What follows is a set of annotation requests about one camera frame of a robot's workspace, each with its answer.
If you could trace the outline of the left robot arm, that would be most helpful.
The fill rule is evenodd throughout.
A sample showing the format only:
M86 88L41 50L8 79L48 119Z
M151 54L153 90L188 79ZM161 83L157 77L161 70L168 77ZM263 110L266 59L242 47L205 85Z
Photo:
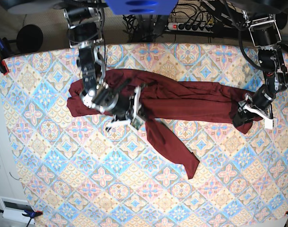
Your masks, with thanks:
M233 0L232 3L242 10L241 18L236 18L236 11L228 6L227 1L223 3L232 25L238 30L243 57L264 76L264 84L253 95L246 94L244 100L238 103L233 125L242 126L256 117L262 117L265 128L273 129L276 118L273 117L272 102L277 93L288 88L288 70L279 46L282 38L276 15L288 8L288 0ZM249 32L254 47L258 48L258 64L244 50L244 31Z

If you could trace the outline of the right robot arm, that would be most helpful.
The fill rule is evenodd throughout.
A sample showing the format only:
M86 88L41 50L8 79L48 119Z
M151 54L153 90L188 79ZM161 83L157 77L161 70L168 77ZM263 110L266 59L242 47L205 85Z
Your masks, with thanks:
M32 14L49 9L63 9L68 23L70 47L79 51L77 65L81 69L83 90L79 97L83 106L99 113L113 116L106 129L130 125L138 130L145 124L143 106L140 104L141 89L135 87L131 96L122 95L122 90L131 82L111 88L106 80L106 57L99 53L99 44L104 43L104 8L100 0L0 0L0 5L11 14Z

